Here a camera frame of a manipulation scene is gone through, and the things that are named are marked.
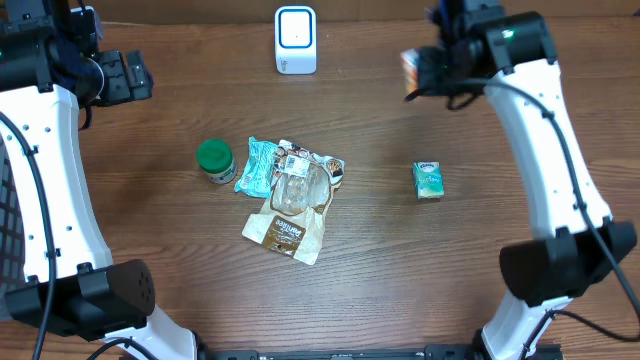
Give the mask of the teal Kleenex tissue pack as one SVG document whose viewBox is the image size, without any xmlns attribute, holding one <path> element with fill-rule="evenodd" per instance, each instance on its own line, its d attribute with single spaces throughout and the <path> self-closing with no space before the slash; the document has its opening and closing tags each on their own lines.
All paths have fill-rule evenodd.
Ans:
<svg viewBox="0 0 640 360">
<path fill-rule="evenodd" d="M 415 162 L 413 180 L 418 199 L 440 199 L 445 194 L 438 162 Z"/>
</svg>

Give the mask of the green lid jar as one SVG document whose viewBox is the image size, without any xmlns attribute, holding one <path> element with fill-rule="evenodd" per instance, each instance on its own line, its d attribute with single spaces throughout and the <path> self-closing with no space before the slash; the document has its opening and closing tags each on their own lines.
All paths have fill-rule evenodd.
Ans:
<svg viewBox="0 0 640 360">
<path fill-rule="evenodd" d="M 237 174 L 237 163 L 232 150 L 221 139 L 204 141 L 197 149 L 196 159 L 213 183 L 227 184 Z"/>
</svg>

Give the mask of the teal snack packet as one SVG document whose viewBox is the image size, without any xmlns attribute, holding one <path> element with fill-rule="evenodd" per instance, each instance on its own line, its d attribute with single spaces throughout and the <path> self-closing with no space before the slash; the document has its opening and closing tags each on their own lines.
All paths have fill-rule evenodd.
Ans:
<svg viewBox="0 0 640 360">
<path fill-rule="evenodd" d="M 270 141 L 248 140 L 248 160 L 240 179 L 234 185 L 241 192 L 255 198 L 268 198 L 278 146 Z"/>
</svg>

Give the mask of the orange Kleenex tissue pack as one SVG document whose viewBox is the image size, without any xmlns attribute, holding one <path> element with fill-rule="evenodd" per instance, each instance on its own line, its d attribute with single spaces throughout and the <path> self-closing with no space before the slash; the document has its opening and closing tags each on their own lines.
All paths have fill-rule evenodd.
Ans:
<svg viewBox="0 0 640 360">
<path fill-rule="evenodd" d="M 418 66 L 420 62 L 420 54 L 418 49 L 413 48 L 402 52 L 401 61 L 406 92 L 408 95 L 415 95 L 419 90 Z"/>
</svg>

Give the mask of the dark grey mesh basket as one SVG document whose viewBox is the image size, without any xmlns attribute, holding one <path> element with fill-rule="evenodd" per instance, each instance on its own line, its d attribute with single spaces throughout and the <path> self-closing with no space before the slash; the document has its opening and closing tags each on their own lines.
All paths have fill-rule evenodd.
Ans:
<svg viewBox="0 0 640 360">
<path fill-rule="evenodd" d="M 4 142 L 1 142 L 1 321 L 10 321 L 11 315 L 6 304 L 6 295 L 26 286 L 23 272 L 25 262 L 24 233 L 20 206 L 11 164 Z"/>
</svg>

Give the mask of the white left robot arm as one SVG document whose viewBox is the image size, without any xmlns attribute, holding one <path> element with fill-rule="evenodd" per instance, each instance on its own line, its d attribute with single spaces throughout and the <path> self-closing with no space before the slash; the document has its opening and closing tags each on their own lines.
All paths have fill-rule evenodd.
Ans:
<svg viewBox="0 0 640 360">
<path fill-rule="evenodd" d="M 78 135 L 96 107 L 151 97 L 137 51 L 103 51 L 94 9 L 7 0 L 1 25 L 1 136 L 24 230 L 23 288 L 10 317 L 138 359 L 203 359 L 198 336 L 155 301 L 141 260 L 115 263 L 92 209 Z"/>
</svg>

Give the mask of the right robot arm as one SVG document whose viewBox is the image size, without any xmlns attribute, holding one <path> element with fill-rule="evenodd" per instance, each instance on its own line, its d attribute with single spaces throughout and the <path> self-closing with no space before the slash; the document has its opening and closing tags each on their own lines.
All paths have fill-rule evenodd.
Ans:
<svg viewBox="0 0 640 360">
<path fill-rule="evenodd" d="M 570 303 L 609 275 L 637 243 L 616 222 L 582 156 L 565 106 L 556 47 L 535 11 L 509 15 L 497 1 L 443 1 L 431 13 L 433 47 L 404 56 L 409 99 L 443 97 L 451 111 L 478 98 L 509 140 L 529 206 L 532 237 L 503 248 L 505 295 L 470 344 L 425 347 L 428 359 L 558 359 L 541 345 Z"/>
</svg>

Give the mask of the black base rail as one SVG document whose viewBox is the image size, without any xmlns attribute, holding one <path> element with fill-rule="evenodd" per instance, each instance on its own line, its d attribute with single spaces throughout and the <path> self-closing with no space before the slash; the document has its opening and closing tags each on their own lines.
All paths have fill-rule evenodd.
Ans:
<svg viewBox="0 0 640 360">
<path fill-rule="evenodd" d="M 469 345 L 428 345 L 423 349 L 369 349 L 259 353 L 255 350 L 209 351 L 214 360 L 474 360 L 483 359 Z"/>
</svg>

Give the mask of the brown clear snack bag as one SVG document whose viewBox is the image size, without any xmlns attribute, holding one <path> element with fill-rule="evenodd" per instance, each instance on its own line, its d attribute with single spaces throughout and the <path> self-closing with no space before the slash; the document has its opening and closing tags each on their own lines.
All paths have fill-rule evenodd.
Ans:
<svg viewBox="0 0 640 360">
<path fill-rule="evenodd" d="M 270 194 L 260 211 L 249 216 L 242 236 L 313 265 L 321 251 L 326 214 L 344 173 L 343 160 L 280 140 Z"/>
</svg>

